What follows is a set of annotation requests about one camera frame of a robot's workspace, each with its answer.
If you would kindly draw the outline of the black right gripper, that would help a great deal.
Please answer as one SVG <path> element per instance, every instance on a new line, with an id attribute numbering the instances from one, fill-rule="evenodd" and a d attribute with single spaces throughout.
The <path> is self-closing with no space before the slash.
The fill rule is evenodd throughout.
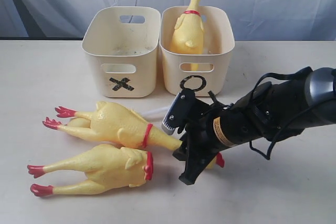
<path id="1" fill-rule="evenodd" d="M 220 151 L 270 137 L 270 122 L 261 106 L 266 103 L 269 87 L 258 87 L 232 104 L 219 102 L 210 92 L 211 104 L 196 121 L 185 124 L 181 146 L 173 152 L 185 161 L 179 180 L 193 185 L 202 171 Z"/>

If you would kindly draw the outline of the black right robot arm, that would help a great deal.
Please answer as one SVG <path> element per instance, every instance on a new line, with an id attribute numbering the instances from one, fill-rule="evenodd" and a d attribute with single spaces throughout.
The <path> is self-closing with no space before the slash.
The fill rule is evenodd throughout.
<path id="1" fill-rule="evenodd" d="M 212 96 L 207 104 L 191 89 L 183 89 L 168 115 L 181 135 L 173 153 L 185 163 L 179 179 L 186 185 L 223 150 L 265 138 L 270 159 L 276 143 L 305 129 L 335 123 L 335 69 L 303 68 L 293 74 L 267 73 L 237 102 L 225 105 Z"/>

